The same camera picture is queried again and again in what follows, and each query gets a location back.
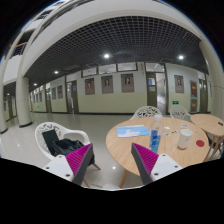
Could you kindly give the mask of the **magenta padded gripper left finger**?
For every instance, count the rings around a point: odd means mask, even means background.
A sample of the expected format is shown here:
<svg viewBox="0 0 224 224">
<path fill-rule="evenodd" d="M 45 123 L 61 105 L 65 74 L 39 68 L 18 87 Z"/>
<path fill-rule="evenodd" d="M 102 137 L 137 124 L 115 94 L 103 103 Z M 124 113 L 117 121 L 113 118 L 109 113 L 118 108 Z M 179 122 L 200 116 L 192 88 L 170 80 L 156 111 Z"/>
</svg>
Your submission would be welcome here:
<svg viewBox="0 0 224 224">
<path fill-rule="evenodd" d="M 73 182 L 76 185 L 81 185 L 92 156 L 93 144 L 90 143 L 66 156 L 56 156 L 43 167 L 43 170 Z"/>
</svg>

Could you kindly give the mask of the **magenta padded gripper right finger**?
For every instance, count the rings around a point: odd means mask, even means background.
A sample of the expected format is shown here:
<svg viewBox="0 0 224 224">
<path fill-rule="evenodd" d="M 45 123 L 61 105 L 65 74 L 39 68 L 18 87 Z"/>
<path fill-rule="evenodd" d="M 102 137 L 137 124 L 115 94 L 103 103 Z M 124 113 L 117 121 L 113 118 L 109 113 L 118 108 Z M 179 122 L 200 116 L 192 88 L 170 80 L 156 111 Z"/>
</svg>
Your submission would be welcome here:
<svg viewBox="0 0 224 224">
<path fill-rule="evenodd" d="M 158 155 L 137 143 L 132 144 L 131 153 L 144 185 L 182 169 L 182 167 L 167 154 Z"/>
</svg>

